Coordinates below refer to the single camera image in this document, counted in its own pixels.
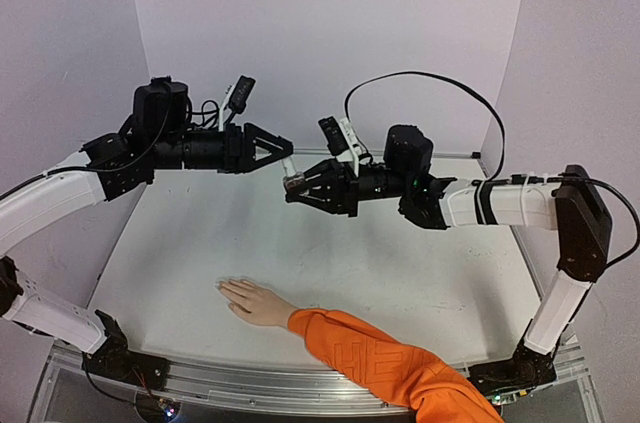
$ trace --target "white table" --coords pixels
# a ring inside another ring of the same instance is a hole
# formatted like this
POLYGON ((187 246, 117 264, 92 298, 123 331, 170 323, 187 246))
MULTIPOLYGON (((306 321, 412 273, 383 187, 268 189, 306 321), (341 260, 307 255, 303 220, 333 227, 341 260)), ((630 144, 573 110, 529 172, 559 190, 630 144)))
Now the white table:
MULTIPOLYGON (((296 155, 299 168, 325 156, 296 155)), ((475 160, 434 159, 436 176, 483 178, 475 160)), ((321 368, 297 338, 246 325, 215 289, 247 277, 299 306, 351 312, 451 364, 508 357, 538 306, 508 227, 425 231, 397 200, 358 218, 286 204, 282 169, 232 176, 157 172, 91 301, 132 349, 253 367, 321 368)))

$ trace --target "orange sleeve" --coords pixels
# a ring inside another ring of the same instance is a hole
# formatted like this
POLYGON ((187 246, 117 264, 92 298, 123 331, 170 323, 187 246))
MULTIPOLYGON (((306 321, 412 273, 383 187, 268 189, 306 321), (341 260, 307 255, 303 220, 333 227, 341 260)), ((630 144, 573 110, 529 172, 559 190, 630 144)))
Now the orange sleeve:
POLYGON ((496 423, 502 419, 475 387, 440 358, 403 345, 342 311, 299 310, 289 330, 309 352, 381 400, 417 411, 418 423, 496 423))

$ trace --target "white wall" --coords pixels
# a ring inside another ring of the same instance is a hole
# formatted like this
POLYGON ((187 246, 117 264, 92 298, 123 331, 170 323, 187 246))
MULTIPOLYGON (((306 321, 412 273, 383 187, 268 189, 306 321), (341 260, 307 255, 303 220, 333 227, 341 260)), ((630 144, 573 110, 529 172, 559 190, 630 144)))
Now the white wall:
MULTIPOLYGON (((640 0, 522 0, 498 100, 507 126, 506 172, 562 171, 583 164, 640 209, 640 0)), ((495 167, 490 128, 483 159, 495 167)), ((612 256, 635 233, 620 205, 612 256)), ((547 283, 558 258, 555 236, 522 231, 547 283)), ((609 422, 640 421, 640 255, 607 272, 587 298, 576 328, 609 422)))
MULTIPOLYGON (((134 0, 0 0, 0 191, 116 131, 148 81, 134 0)), ((86 304, 136 195, 66 218, 11 252, 86 304)), ((0 420, 25 420, 50 348, 0 319, 0 420)))
MULTIPOLYGON (((241 73, 258 85, 246 119, 297 147, 324 147, 317 120, 342 115, 356 84, 422 69, 495 101, 520 0, 136 0, 152 74, 190 84, 194 101, 220 98, 241 73)), ((453 87, 387 81, 354 97, 371 148, 393 123, 415 123, 437 151, 479 151, 488 114, 453 87)))

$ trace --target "hand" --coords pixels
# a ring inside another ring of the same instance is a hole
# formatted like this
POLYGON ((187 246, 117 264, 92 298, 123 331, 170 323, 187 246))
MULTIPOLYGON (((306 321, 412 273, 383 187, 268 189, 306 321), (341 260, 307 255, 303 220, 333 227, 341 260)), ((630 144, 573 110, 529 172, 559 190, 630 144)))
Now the hand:
POLYGON ((299 309, 249 280, 221 281, 218 289, 231 301, 229 309, 252 325, 286 329, 289 317, 299 309))

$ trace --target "robotic arm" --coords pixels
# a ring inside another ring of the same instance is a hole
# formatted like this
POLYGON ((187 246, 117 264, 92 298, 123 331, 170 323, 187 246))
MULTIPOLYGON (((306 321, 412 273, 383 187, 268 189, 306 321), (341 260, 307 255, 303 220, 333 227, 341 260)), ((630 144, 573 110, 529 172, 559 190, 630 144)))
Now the robotic arm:
POLYGON ((288 140, 251 123, 240 128, 231 122, 246 108, 254 84, 241 77, 222 108, 208 112, 217 121, 207 127, 192 121, 192 115, 205 112, 193 112, 187 85, 170 77, 152 79, 136 90, 133 114, 118 133, 85 144, 59 165, 0 196, 0 316, 78 347, 91 373, 139 384, 131 371, 137 368, 149 388, 161 388, 166 360, 129 351, 113 318, 40 287, 18 271, 7 254, 75 211, 153 183, 157 169, 240 174, 290 156, 293 145, 288 140), (224 120, 226 109, 230 115, 224 120))
POLYGON ((366 165, 347 118, 327 118, 320 127, 334 158, 304 173, 285 160, 289 203, 355 217, 360 201, 399 197, 400 214, 424 229, 515 225, 558 232, 558 271, 513 356, 472 366, 469 377, 487 396, 554 381, 560 335, 607 269, 611 215, 585 170, 570 165, 558 176, 494 181, 436 178, 429 173, 433 143, 415 126, 391 127, 384 163, 366 165))

